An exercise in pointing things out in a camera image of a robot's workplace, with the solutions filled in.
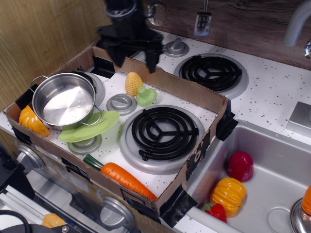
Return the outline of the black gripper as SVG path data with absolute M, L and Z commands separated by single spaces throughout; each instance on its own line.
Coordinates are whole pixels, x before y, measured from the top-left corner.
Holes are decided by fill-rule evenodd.
M 140 12 L 109 14 L 112 24 L 96 29 L 100 36 L 96 46 L 105 49 L 112 61 L 122 67 L 129 50 L 145 51 L 146 66 L 154 73 L 162 54 L 163 36 L 147 27 Z

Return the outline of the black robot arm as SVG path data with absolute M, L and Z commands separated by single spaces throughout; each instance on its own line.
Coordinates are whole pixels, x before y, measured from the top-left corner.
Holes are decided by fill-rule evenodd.
M 143 51 L 149 72 L 154 73 L 163 53 L 163 36 L 146 25 L 141 1 L 107 0 L 105 3 L 105 13 L 112 24 L 96 29 L 101 38 L 98 47 L 105 49 L 119 67 L 128 51 Z

